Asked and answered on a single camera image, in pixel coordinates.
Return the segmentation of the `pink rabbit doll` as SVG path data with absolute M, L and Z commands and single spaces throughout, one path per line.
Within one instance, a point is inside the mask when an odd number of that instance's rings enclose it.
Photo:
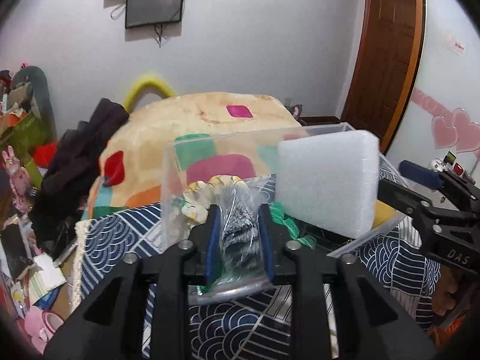
M 25 215 L 30 210 L 27 195 L 32 188 L 32 185 L 30 183 L 29 174 L 16 157 L 11 145 L 1 152 L 1 156 L 10 180 L 10 188 L 13 192 L 13 204 L 17 211 L 22 213 L 22 215 Z

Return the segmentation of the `pink plush toy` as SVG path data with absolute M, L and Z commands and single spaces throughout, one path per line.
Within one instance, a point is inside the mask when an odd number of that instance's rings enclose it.
M 47 344 L 64 324 L 64 320 L 52 311 L 31 306 L 24 319 L 24 328 L 33 347 L 44 353 Z

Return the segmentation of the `white wardrobe sliding door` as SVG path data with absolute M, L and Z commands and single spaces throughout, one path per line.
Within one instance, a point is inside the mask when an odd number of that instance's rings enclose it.
M 447 153 L 479 179 L 479 30 L 458 0 L 425 0 L 424 45 L 386 157 L 422 166 Z

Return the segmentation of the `white foam block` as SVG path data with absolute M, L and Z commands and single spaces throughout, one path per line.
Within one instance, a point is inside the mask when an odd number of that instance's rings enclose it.
M 374 222 L 379 140 L 365 130 L 283 141 L 277 146 L 275 198 L 284 212 L 348 238 Z

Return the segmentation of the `brown wooden door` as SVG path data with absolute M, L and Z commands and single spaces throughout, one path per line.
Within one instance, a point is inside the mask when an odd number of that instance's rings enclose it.
M 385 154 L 400 127 L 422 54 L 425 0 L 365 0 L 342 120 L 376 135 Z

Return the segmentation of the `small wall monitor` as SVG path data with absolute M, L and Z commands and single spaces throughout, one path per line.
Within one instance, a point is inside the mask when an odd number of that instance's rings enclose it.
M 184 0 L 126 0 L 125 28 L 176 24 L 182 20 Z

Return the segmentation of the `beige colourful patch blanket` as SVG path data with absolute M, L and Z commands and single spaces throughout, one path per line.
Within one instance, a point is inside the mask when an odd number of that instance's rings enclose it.
M 182 195 L 213 176 L 272 173 L 275 141 L 291 138 L 288 129 L 299 125 L 267 95 L 215 92 L 148 104 L 130 114 L 100 154 L 84 217 L 99 217 L 101 207 L 158 203 L 165 191 Z

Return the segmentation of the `yellow curved foam tube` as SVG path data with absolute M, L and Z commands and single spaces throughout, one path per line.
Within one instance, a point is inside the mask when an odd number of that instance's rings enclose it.
M 176 92 L 165 80 L 154 75 L 143 75 L 134 81 L 123 101 L 123 108 L 130 114 L 147 94 L 155 94 L 162 99 L 176 96 Z

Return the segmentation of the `green knitted sock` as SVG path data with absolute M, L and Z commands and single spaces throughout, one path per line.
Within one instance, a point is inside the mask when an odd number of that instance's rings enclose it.
M 281 203 L 273 202 L 269 205 L 269 211 L 273 222 L 287 229 L 290 239 L 315 250 L 317 246 L 316 239 L 307 233 L 301 233 L 298 224 L 285 214 Z

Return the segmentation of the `grey green chair back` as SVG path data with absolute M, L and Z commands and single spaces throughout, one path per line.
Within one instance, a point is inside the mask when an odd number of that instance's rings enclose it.
M 50 101 L 47 77 L 39 67 L 29 65 L 16 72 L 13 76 L 12 85 L 16 87 L 19 83 L 27 82 L 32 86 L 32 96 L 35 98 L 48 139 L 49 141 L 55 141 L 57 138 L 55 116 Z

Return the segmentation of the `floral yellow cloth pouch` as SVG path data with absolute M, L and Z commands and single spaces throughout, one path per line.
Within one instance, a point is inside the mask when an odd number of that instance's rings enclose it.
M 214 175 L 207 182 L 198 180 L 190 183 L 182 193 L 181 213 L 194 224 L 203 224 L 208 217 L 211 204 L 219 203 L 220 196 L 229 187 L 258 186 L 260 177 L 241 179 L 236 175 Z

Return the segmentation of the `clear acrylic box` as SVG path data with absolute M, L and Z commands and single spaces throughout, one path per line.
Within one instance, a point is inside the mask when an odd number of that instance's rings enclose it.
M 274 171 L 267 175 L 258 175 L 254 177 L 260 177 L 262 180 L 258 186 L 250 187 L 254 193 L 254 197 L 258 199 L 258 203 L 275 203 L 275 191 L 276 191 L 276 172 L 278 169 L 278 144 L 283 141 L 295 140 L 298 138 L 311 137 L 315 135 L 340 133 L 347 131 L 356 131 L 352 126 L 348 124 L 332 124 L 332 125 L 320 125 L 312 127 L 296 127 L 288 129 L 288 133 L 292 135 L 291 138 L 284 138 L 282 140 L 276 140 L 273 154 Z M 386 158 L 380 153 L 378 182 L 382 179 L 393 181 L 397 184 L 403 183 L 403 178 L 400 173 L 386 160 Z M 163 192 L 161 197 L 162 202 L 162 221 L 163 221 L 163 243 L 165 248 L 183 240 L 189 236 L 192 228 L 200 223 L 193 223 L 188 220 L 181 212 L 182 195 L 174 195 L 168 191 Z M 337 241 L 331 244 L 330 250 L 333 256 L 339 256 L 346 252 L 355 250 L 360 247 L 374 236 L 378 234 L 389 233 L 401 220 L 407 219 L 407 217 L 396 211 L 386 204 L 382 203 L 377 196 L 375 204 L 373 224 L 370 231 L 366 232 L 363 236 L 358 238 L 348 238 L 346 236 L 338 235 L 334 232 L 312 226 L 312 230 L 315 233 L 326 231 L 328 234 L 337 235 Z

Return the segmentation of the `blue white patterned tablecloth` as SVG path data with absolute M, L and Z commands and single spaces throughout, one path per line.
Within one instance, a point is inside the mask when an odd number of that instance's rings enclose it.
M 75 226 L 78 248 L 73 304 L 79 305 L 128 253 L 141 258 L 162 253 L 164 229 L 159 202 L 136 208 L 100 206 Z M 427 329 L 432 296 L 440 277 L 437 262 L 422 256 L 411 219 L 354 250 L 380 284 Z M 190 342 L 194 359 L 285 359 L 289 349 L 292 288 L 262 276 L 243 276 L 213 289 L 193 286 Z

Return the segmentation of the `grey sock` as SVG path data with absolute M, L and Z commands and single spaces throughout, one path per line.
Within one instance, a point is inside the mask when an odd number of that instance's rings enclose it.
M 251 188 L 240 184 L 229 187 L 217 206 L 221 209 L 222 274 L 210 290 L 207 284 L 189 288 L 189 302 L 194 306 L 227 302 L 272 288 L 264 270 L 260 204 Z

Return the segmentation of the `dark clothes pile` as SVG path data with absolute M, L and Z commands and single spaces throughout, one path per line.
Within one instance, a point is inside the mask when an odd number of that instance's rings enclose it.
M 58 141 L 28 213 L 37 247 L 52 259 L 59 258 L 75 238 L 82 206 L 100 175 L 99 156 L 127 121 L 122 105 L 103 98 L 88 121 L 80 121 Z

